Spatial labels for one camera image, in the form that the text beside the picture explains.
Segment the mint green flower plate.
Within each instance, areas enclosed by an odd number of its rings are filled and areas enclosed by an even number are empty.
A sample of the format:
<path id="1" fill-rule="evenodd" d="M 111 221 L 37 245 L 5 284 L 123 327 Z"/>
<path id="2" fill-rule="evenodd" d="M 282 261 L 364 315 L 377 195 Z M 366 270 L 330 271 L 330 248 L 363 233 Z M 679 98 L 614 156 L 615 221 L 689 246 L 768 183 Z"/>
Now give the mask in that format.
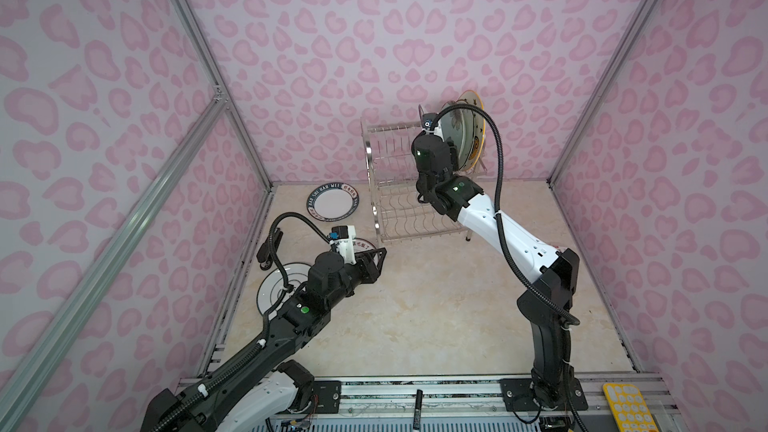
<path id="1" fill-rule="evenodd" d="M 446 114 L 441 120 L 443 138 L 453 144 L 457 153 L 457 169 L 463 170 L 471 154 L 474 136 L 473 112 L 459 108 Z"/>

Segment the halloween cat star plate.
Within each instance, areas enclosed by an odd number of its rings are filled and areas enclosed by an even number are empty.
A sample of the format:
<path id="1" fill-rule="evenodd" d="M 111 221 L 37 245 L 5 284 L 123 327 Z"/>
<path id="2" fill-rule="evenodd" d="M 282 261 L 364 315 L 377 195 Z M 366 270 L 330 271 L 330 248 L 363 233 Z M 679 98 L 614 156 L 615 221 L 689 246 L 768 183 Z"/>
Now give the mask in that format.
<path id="1" fill-rule="evenodd" d="M 473 110 L 460 109 L 463 141 L 459 154 L 461 171 L 470 171 L 480 160 L 486 137 L 486 121 Z"/>

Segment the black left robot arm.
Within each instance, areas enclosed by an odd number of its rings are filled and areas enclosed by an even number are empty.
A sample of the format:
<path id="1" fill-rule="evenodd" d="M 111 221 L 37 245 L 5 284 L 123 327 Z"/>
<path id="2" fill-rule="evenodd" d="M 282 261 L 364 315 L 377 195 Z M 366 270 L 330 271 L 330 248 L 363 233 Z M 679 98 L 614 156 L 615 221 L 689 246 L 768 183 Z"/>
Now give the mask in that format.
<path id="1" fill-rule="evenodd" d="M 361 284 L 381 276 L 385 248 L 354 254 L 319 254 L 308 278 L 268 319 L 262 332 L 214 372 L 178 394 L 165 389 L 151 399 L 142 431 L 222 431 L 245 428 L 309 401 L 312 376 L 291 356 L 317 336 L 331 311 Z"/>

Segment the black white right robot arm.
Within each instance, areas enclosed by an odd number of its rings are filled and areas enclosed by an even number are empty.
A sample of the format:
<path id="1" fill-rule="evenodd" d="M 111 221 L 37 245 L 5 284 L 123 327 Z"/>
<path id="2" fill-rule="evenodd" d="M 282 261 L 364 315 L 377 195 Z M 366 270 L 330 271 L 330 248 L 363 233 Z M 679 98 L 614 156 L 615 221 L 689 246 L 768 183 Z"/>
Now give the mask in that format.
<path id="1" fill-rule="evenodd" d="M 532 400 L 548 410 L 568 403 L 574 375 L 568 327 L 579 323 L 570 309 L 580 258 L 571 249 L 560 251 L 542 242 L 503 212 L 501 179 L 489 196 L 472 179 L 458 174 L 454 151 L 439 135 L 421 132 L 411 152 L 418 171 L 418 201 L 483 238 L 525 288 L 517 307 L 532 328 Z"/>

